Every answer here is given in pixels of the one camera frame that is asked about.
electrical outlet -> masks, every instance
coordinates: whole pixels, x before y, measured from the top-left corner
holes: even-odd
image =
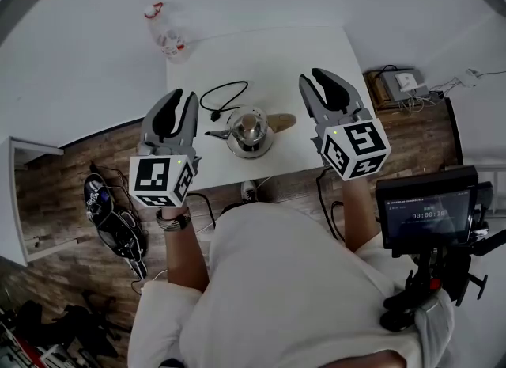
[[[468,68],[463,73],[457,75],[457,79],[462,83],[466,88],[474,88],[478,85],[479,78],[478,72],[473,70],[472,68]]]

white wall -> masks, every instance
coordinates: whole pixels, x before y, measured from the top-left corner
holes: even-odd
[[[39,1],[0,46],[0,138],[61,146],[145,114],[166,92],[164,58],[142,17],[155,1]],[[190,39],[344,25],[363,69],[423,63],[490,13],[482,0],[165,1]]]
[[[423,66],[429,85],[450,80],[466,68],[482,73],[506,70],[506,18],[493,14],[469,29]],[[472,89],[455,87],[455,109],[465,159],[506,161],[506,74],[489,75]]]

white table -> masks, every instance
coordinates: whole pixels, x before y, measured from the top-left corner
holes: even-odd
[[[54,252],[78,244],[78,240],[70,240],[60,245],[38,252],[29,253],[27,245],[40,241],[39,237],[23,236],[19,212],[17,210],[16,182],[15,182],[15,154],[22,154],[19,158],[30,158],[32,153],[63,155],[63,150],[49,146],[41,146],[30,142],[21,142],[8,138],[0,143],[0,256],[15,263],[27,266],[28,262],[38,260]]]
[[[373,114],[371,98],[357,58],[342,28],[276,28],[219,36],[198,42],[185,63],[167,64],[168,91],[183,89],[186,99],[226,82],[246,80],[249,88],[234,105],[258,106],[267,114],[292,113],[295,126],[275,135],[274,144],[262,157],[248,160],[234,155],[223,140],[205,136],[206,131],[225,129],[231,112],[213,123],[210,112],[199,109],[193,147],[202,157],[191,190],[293,173],[323,165],[315,145],[315,123],[299,92],[299,75],[312,79],[311,69],[332,71],[353,85],[364,106]],[[205,99],[207,106],[225,103],[241,85],[219,89]]]

hand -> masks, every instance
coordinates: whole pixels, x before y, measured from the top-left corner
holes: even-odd
[[[186,201],[183,203],[181,207],[162,207],[161,208],[161,217],[170,220],[174,219],[180,214],[183,214],[188,209],[188,205]]]

person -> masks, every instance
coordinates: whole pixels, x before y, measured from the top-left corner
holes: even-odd
[[[380,325],[383,301],[416,269],[383,249],[365,178],[342,183],[346,246],[294,209],[256,202],[252,182],[241,191],[243,206],[217,221],[209,274],[187,207],[158,214],[167,282],[144,285],[130,368],[436,366],[453,328],[444,291],[434,319]]]

